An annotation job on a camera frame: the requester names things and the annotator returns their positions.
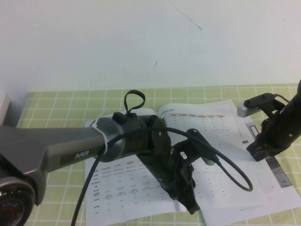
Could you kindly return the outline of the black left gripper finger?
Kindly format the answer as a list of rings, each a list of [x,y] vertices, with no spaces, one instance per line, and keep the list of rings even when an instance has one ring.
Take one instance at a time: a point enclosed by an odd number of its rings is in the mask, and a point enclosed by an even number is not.
[[[196,183],[194,179],[190,180],[190,183],[186,185],[181,191],[181,202],[196,202],[194,189]]]
[[[200,206],[197,202],[181,202],[181,191],[178,194],[177,201],[181,203],[191,215],[200,210]]]

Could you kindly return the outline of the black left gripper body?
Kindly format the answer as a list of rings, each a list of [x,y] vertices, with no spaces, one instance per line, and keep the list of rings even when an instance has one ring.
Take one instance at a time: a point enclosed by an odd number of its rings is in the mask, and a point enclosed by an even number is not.
[[[172,145],[166,131],[152,131],[149,135],[149,150],[140,154],[140,161],[169,196],[177,200],[179,192],[192,179],[193,167],[180,155],[192,148],[192,142],[186,139]]]

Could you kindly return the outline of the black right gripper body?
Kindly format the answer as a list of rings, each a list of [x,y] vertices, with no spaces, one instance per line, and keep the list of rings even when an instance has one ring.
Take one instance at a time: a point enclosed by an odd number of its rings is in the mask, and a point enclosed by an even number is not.
[[[260,134],[264,135],[270,156],[283,152],[295,141],[295,112],[276,112],[261,124]]]

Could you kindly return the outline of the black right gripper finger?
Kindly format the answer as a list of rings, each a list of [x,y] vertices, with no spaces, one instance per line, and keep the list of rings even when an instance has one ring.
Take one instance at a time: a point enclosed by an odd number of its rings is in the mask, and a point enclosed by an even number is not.
[[[247,150],[261,150],[266,146],[266,140],[263,134],[258,134],[255,140],[246,148]]]
[[[270,156],[270,149],[262,145],[249,145],[246,149],[256,161],[261,161]]]

